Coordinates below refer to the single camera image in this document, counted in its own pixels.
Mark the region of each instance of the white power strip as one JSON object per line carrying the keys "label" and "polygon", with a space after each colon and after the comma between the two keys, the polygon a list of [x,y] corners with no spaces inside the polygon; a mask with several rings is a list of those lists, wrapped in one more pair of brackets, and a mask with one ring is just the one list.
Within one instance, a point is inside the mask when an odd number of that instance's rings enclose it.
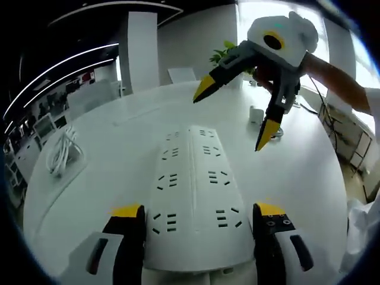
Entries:
{"label": "white power strip", "polygon": [[241,195],[214,129],[169,134],[147,214],[146,268],[200,272],[253,260]]}

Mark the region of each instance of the led light strip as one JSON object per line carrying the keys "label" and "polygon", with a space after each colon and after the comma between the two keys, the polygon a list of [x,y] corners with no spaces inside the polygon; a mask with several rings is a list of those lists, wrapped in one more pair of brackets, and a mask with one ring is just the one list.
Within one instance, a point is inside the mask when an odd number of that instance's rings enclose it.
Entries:
{"label": "led light strip", "polygon": [[10,129],[11,125],[13,124],[13,121],[8,125],[7,129],[5,130],[4,134],[6,134],[8,132],[8,130]]}
{"label": "led light strip", "polygon": [[95,65],[103,64],[103,63],[105,63],[105,62],[109,62],[109,61],[113,61],[113,59],[107,59],[106,61],[101,61],[101,62],[98,62],[98,63],[96,63],[96,64],[91,64],[91,65],[89,65],[89,66],[86,66],[86,67],[84,67],[84,68],[78,69],[77,71],[74,71],[74,72],[72,72],[72,73],[70,73],[70,74],[68,74],[68,75],[63,76],[61,79],[55,81],[54,83],[52,83],[52,84],[50,84],[49,86],[47,86],[46,88],[44,88],[42,91],[38,92],[37,95],[35,95],[35,96],[34,96],[34,97],[33,97],[28,103],[25,104],[24,108],[25,108],[26,106],[28,106],[28,105],[29,105],[29,104],[30,104],[35,98],[37,98],[38,96],[40,96],[40,94],[43,93],[45,90],[49,89],[50,87],[52,87],[52,86],[55,85],[56,83],[62,81],[63,79],[65,79],[65,78],[67,78],[67,77],[69,77],[69,76],[71,76],[71,75],[73,75],[73,74],[75,74],[75,73],[77,73],[77,72],[80,72],[80,71],[82,71],[82,70],[85,70],[85,69],[87,69],[87,68],[94,67]]}
{"label": "led light strip", "polygon": [[16,98],[11,102],[11,104],[8,106],[7,110],[5,111],[4,115],[3,115],[3,119],[5,118],[5,116],[7,115],[7,113],[9,112],[10,108],[13,106],[13,104],[16,102],[16,100],[21,96],[21,94],[24,93],[24,91],[29,88],[29,86],[31,86],[34,82],[36,82],[36,80],[38,80],[39,78],[41,78],[42,76],[44,76],[46,73],[48,73],[50,70],[56,68],[58,65],[61,65],[62,63],[66,62],[66,61],[69,61],[70,59],[73,59],[73,58],[76,58],[77,56],[80,56],[80,55],[84,55],[85,53],[89,53],[89,52],[93,52],[94,50],[98,50],[98,49],[104,49],[104,48],[109,48],[111,46],[117,46],[119,45],[119,43],[112,43],[111,45],[106,45],[106,46],[99,46],[99,47],[95,47],[94,49],[89,49],[85,52],[81,52],[81,53],[78,53],[76,55],[73,55],[73,56],[70,56],[69,58],[66,58],[65,60],[61,61],[61,62],[58,62],[56,65],[53,65],[52,67],[50,67],[48,70],[44,71],[43,73],[41,73],[40,75],[38,75],[35,79],[33,79],[28,85],[26,85],[24,87],[24,89],[21,90],[21,92],[16,96]]}

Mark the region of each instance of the green plant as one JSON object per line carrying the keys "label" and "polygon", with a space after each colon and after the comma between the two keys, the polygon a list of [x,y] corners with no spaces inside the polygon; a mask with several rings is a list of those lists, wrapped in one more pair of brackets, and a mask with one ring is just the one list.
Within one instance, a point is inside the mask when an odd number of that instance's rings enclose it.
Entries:
{"label": "green plant", "polygon": [[[214,49],[214,51],[216,52],[216,54],[214,54],[212,57],[210,57],[210,62],[213,64],[213,66],[217,66],[219,64],[219,61],[224,58],[225,56],[227,56],[228,52],[230,49],[233,49],[236,47],[236,45],[232,42],[229,42],[228,40],[225,40],[224,41],[224,47],[226,49],[223,49],[223,50],[218,50],[218,49]],[[246,69],[244,72],[249,74],[249,75],[252,75],[253,72],[255,71],[255,68],[248,68]]]}

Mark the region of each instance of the white table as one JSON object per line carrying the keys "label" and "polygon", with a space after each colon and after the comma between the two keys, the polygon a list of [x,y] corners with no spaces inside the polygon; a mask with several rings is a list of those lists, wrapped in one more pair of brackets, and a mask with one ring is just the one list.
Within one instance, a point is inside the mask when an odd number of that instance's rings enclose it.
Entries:
{"label": "white table", "polygon": [[24,233],[50,274],[60,274],[69,253],[91,232],[103,230],[112,207],[148,204],[159,144],[192,124],[216,129],[250,219],[255,202],[279,205],[339,266],[346,246],[346,192],[317,116],[292,108],[283,119],[282,139],[254,152],[258,128],[248,122],[249,107],[265,109],[270,95],[260,87],[222,88],[192,104],[197,86],[181,83],[133,94],[73,121],[88,165],[41,222],[55,189],[39,178],[46,171],[47,148],[62,130],[47,142],[28,186]]}

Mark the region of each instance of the black cable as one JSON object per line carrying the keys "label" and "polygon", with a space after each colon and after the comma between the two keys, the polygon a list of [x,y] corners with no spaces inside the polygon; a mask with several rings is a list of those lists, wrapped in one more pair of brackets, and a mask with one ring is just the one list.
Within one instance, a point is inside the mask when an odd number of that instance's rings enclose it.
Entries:
{"label": "black cable", "polygon": [[331,124],[331,129],[334,133],[334,136],[335,136],[335,153],[337,153],[337,149],[338,149],[338,139],[337,139],[337,133],[335,132],[335,126],[334,126],[334,122],[333,122],[333,119],[331,119],[331,115],[330,115],[330,111],[327,109],[327,105],[325,103],[325,100],[323,99],[322,95],[321,95],[321,92],[319,92],[319,89],[318,87],[316,86],[314,80],[310,77],[310,75],[308,75],[308,77],[310,78],[311,82],[313,82],[315,88],[316,88],[316,91],[318,92],[318,95],[319,97],[321,98],[321,101],[322,101],[322,104],[323,106],[325,107],[325,110],[327,112],[327,116],[328,116],[328,119],[330,121],[330,124]]}
{"label": "black cable", "polygon": [[318,115],[318,112],[312,110],[312,109],[309,109],[308,107],[306,107],[304,104],[302,103],[299,103],[299,106],[303,107],[306,111],[308,111],[309,113],[311,114],[314,114],[314,115]]}

